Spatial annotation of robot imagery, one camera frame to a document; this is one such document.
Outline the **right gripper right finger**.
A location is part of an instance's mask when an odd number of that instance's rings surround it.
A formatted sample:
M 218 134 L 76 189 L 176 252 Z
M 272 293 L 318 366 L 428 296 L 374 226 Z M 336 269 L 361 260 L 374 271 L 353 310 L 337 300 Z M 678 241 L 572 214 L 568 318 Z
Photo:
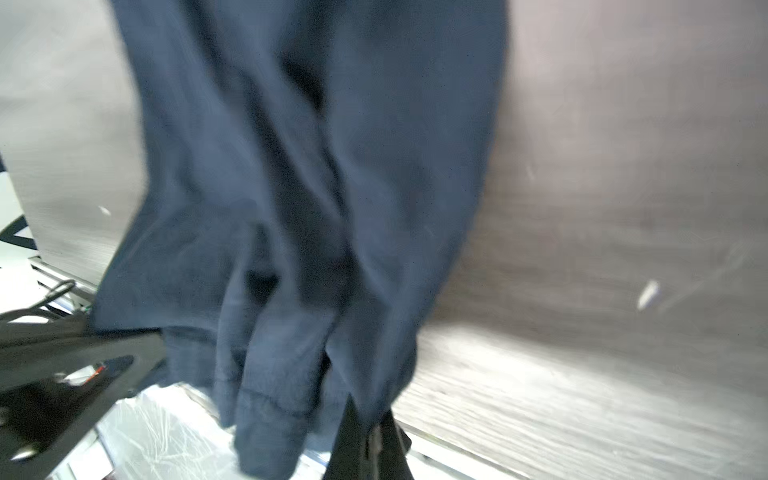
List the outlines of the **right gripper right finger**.
M 373 429 L 373 478 L 380 480 L 413 480 L 407 461 L 412 441 L 394 418 L 385 414 Z

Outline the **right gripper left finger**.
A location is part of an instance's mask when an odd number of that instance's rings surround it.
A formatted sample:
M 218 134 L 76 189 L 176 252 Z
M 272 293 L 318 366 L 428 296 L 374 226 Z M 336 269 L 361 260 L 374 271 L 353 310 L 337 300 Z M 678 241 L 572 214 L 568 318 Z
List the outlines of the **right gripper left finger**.
M 364 480 L 368 434 L 351 396 L 348 397 L 323 480 Z

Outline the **dark navy tank top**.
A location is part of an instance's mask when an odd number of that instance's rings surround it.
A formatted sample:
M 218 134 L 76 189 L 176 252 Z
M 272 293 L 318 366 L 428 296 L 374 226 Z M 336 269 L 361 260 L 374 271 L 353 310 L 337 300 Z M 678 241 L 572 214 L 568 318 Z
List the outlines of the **dark navy tank top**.
M 287 479 L 409 383 L 470 229 L 502 1 L 116 1 L 148 185 L 91 327 L 156 330 L 241 471 Z

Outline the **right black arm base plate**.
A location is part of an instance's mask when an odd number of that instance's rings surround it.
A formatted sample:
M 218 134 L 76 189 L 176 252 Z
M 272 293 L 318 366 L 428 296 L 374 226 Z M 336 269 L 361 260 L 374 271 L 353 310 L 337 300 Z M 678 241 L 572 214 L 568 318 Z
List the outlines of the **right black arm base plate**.
M 1 476 L 45 479 L 164 360 L 157 331 L 94 332 L 87 313 L 1 324 Z

